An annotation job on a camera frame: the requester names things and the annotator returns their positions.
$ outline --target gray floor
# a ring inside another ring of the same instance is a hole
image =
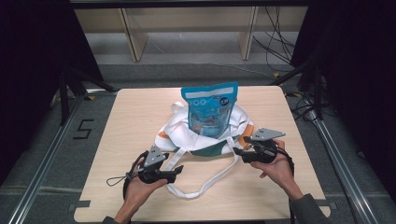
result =
[[[297,34],[287,33],[284,36],[290,42],[294,42]],[[132,62],[124,34],[87,35],[87,37],[106,83],[118,88],[180,87],[228,80],[237,80],[240,85],[267,85],[273,80],[274,75],[274,70],[268,67],[267,62],[276,69],[291,69],[276,57],[267,55],[255,42],[249,60],[242,61],[236,34],[233,33],[152,34],[139,63]],[[256,34],[256,37],[262,43],[268,43],[266,34]],[[282,51],[280,45],[272,47]],[[295,84],[298,78],[297,76],[285,83],[283,86],[285,92],[296,92]],[[86,83],[86,87],[97,89],[90,83]],[[87,98],[79,105],[24,223],[75,223],[74,206],[84,187],[115,97],[114,94],[104,92],[95,94],[92,99]],[[301,99],[287,97],[290,108],[303,105]],[[378,218],[378,223],[394,223],[395,203],[366,160],[357,156],[356,152],[359,149],[343,121],[336,117],[331,107],[325,108],[324,112],[325,124]],[[60,128],[60,118],[60,103],[59,100],[55,100],[55,104],[37,131],[31,148],[21,155],[0,188],[0,223],[7,223],[26,187],[33,179],[35,171]],[[88,139],[78,140],[76,137],[82,135],[78,131],[78,126],[83,119],[90,120],[84,123],[84,128],[92,131]],[[296,124],[325,196],[332,206],[331,221],[354,223],[354,214],[358,223],[363,223],[355,204],[353,202],[351,206],[348,204],[342,185],[332,168],[332,161],[315,126],[312,122],[303,119],[297,119]],[[267,220],[265,223],[290,222]]]

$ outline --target white strap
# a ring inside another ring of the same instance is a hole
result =
[[[233,149],[234,147],[234,141],[231,137],[227,138],[227,144],[228,146]],[[183,156],[183,154],[186,152],[185,149],[180,148],[177,153],[174,155],[174,157],[172,158],[172,160],[170,160],[164,170],[169,171],[172,170],[173,167],[175,166],[175,164],[177,163],[178,160],[180,160],[180,158]],[[204,185],[201,187],[201,189],[197,192],[193,192],[193,193],[184,193],[181,190],[179,190],[174,184],[168,184],[167,187],[169,189],[169,191],[171,191],[172,193],[174,193],[177,197],[179,198],[186,198],[186,199],[192,199],[192,198],[196,198],[200,195],[202,195],[207,189],[209,189],[210,187],[212,187],[216,182],[218,182],[219,180],[221,180],[226,174],[227,172],[236,164],[236,162],[239,160],[239,156],[236,155],[233,152],[233,163],[228,166],[227,168],[225,168],[223,171],[221,171],[219,174],[213,176],[210,180],[208,180],[206,183],[204,183]]]

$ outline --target light wood tabletop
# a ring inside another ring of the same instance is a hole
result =
[[[110,177],[125,175],[135,159],[149,150],[161,127],[172,117],[172,103],[180,101],[180,88],[125,89],[118,92],[80,200],[89,207],[75,212],[77,222],[101,222],[114,217],[122,199],[121,181],[110,187]],[[325,200],[303,140],[279,87],[239,87],[237,104],[249,114],[255,131],[260,127],[286,133],[286,150],[295,163],[295,179],[303,193]],[[198,191],[211,177],[233,162],[233,155],[203,158],[185,154],[175,185]],[[263,220],[290,218],[288,197],[271,179],[259,178],[261,171],[239,160],[219,182],[196,199],[179,199],[167,187],[157,189],[134,215],[139,222]],[[320,207],[326,216],[328,206]]]

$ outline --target aluminum rail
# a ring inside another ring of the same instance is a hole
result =
[[[24,192],[20,202],[15,207],[14,212],[12,213],[8,223],[9,224],[19,224],[23,223],[25,220],[34,200],[35,196],[40,190],[40,186],[44,181],[52,162],[58,152],[58,149],[64,140],[64,135],[69,128],[70,121],[75,115],[79,105],[83,101],[84,96],[77,96],[72,104],[71,113],[69,118],[65,121],[64,125],[61,126],[58,132],[55,135],[55,138],[52,140],[52,143],[49,146],[49,150],[47,151],[43,161],[40,163],[35,175],[30,182],[29,186],[27,187],[26,191]]]
[[[36,6],[71,8],[138,8],[138,7],[306,7],[334,4],[331,0],[27,0]]]
[[[310,116],[312,119],[315,119],[317,117],[314,111],[310,112]],[[349,167],[347,166],[347,163],[345,162],[343,156],[338,150],[337,145],[332,140],[332,136],[330,135],[323,120],[315,119],[313,122],[315,125],[317,125],[319,131],[323,136],[323,139],[329,150],[329,155],[334,162],[334,168],[336,172],[340,175],[340,178],[346,187],[346,191],[349,193],[350,198],[352,199],[359,214],[361,215],[362,221],[367,224],[379,223],[371,205],[367,201],[366,197],[361,191],[361,188],[353,177],[353,174],[351,173]]]

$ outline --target human hand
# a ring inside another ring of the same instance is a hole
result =
[[[143,160],[142,158],[135,167],[139,167]],[[114,220],[118,223],[128,223],[139,207],[146,202],[151,193],[167,183],[168,181],[166,179],[159,179],[152,184],[146,184],[138,178],[137,174],[133,174],[133,178],[125,193],[124,204]]]
[[[273,141],[281,148],[280,150],[285,149],[285,142],[278,139],[274,139]],[[276,158],[271,163],[253,161],[250,165],[256,169],[262,170],[260,178],[269,176],[276,184],[285,190],[292,201],[303,197],[300,188],[294,181],[289,161],[285,155],[277,153]]]

